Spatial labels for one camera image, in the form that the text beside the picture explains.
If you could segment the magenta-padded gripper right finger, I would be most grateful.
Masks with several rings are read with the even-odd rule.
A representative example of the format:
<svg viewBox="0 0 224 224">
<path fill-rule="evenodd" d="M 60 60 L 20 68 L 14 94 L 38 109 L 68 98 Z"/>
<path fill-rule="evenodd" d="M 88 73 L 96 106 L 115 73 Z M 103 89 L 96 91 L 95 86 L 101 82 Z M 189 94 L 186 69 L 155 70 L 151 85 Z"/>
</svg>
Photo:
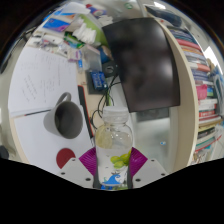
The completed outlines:
<svg viewBox="0 0 224 224">
<path fill-rule="evenodd" d="M 144 187 L 167 175 L 168 173 L 156 159 L 148 159 L 136 148 L 131 150 L 128 168 L 129 189 Z"/>
</svg>

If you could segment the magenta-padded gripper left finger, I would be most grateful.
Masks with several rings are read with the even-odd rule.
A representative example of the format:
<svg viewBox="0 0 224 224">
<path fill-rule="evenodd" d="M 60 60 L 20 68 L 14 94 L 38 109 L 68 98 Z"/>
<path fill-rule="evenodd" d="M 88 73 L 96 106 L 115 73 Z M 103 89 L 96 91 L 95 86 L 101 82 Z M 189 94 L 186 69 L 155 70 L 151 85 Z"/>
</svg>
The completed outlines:
<svg viewBox="0 0 224 224">
<path fill-rule="evenodd" d="M 84 188 L 99 189 L 96 149 L 88 150 L 80 158 L 70 158 L 59 176 Z"/>
</svg>

